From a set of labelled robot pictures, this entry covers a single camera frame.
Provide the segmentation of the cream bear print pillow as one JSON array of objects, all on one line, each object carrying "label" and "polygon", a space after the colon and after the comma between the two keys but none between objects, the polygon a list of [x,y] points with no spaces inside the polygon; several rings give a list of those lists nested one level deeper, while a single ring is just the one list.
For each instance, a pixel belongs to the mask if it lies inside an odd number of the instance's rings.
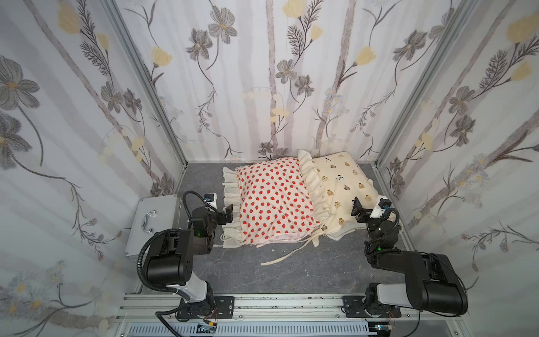
[{"label": "cream bear print pillow", "polygon": [[355,199],[363,208],[376,206],[378,191],[348,152],[339,152],[312,160],[323,183],[323,195],[329,206],[325,236],[338,241],[347,234],[366,228],[352,215]]}]

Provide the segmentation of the strawberry print ruffled pillow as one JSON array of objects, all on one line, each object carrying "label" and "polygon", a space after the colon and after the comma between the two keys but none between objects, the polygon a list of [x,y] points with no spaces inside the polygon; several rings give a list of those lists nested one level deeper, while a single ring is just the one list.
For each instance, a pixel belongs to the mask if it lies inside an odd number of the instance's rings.
[{"label": "strawberry print ruffled pillow", "polygon": [[233,207],[233,220],[221,235],[223,248],[318,247],[330,212],[310,153],[224,168],[223,178],[224,203]]}]

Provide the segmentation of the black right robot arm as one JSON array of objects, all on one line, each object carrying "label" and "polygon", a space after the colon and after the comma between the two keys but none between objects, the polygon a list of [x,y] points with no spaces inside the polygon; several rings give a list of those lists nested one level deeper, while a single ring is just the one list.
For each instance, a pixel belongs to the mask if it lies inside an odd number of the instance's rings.
[{"label": "black right robot arm", "polygon": [[369,239],[364,255],[372,268],[404,276],[401,284],[371,283],[362,300],[367,315],[380,317],[393,310],[410,308],[442,317],[458,317],[468,310],[468,295],[462,279],[443,254],[405,251],[396,247],[401,231],[400,214],[381,196],[371,208],[356,197],[351,216],[366,225]]}]

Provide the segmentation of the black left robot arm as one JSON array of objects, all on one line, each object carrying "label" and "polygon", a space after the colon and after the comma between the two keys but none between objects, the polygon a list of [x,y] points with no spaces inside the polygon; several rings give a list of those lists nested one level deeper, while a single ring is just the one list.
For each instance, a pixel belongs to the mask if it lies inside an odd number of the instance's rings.
[{"label": "black left robot arm", "polygon": [[233,222],[234,205],[219,211],[207,195],[192,190],[183,193],[181,204],[188,226],[153,234],[138,254],[136,271],[146,288],[182,298],[178,317],[209,317],[218,305],[211,285],[195,275],[194,257],[212,252],[216,228]]}]

